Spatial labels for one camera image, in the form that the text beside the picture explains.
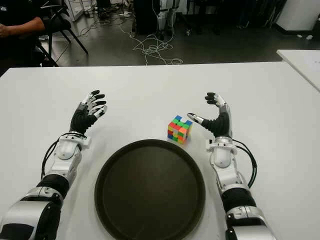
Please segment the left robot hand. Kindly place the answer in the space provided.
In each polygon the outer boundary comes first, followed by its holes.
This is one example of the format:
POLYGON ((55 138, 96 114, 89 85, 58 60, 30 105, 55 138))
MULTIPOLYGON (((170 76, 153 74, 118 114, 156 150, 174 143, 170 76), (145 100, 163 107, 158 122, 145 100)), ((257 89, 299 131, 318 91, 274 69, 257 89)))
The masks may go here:
POLYGON ((77 106, 71 118, 69 131, 84 135, 107 109, 105 94, 100 93, 100 90, 90 92, 77 106))

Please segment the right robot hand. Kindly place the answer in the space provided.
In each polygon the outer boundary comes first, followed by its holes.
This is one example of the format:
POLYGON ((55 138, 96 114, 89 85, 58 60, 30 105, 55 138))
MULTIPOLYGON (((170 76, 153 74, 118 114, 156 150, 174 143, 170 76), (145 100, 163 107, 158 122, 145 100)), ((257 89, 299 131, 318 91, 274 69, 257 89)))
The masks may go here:
POLYGON ((195 113, 189 112, 187 116, 195 123, 211 132, 215 138, 232 138, 232 117, 231 110, 222 96, 214 92, 208 92, 204 97, 206 103, 215 105, 219 109, 219 115, 216 119, 206 119, 195 113))

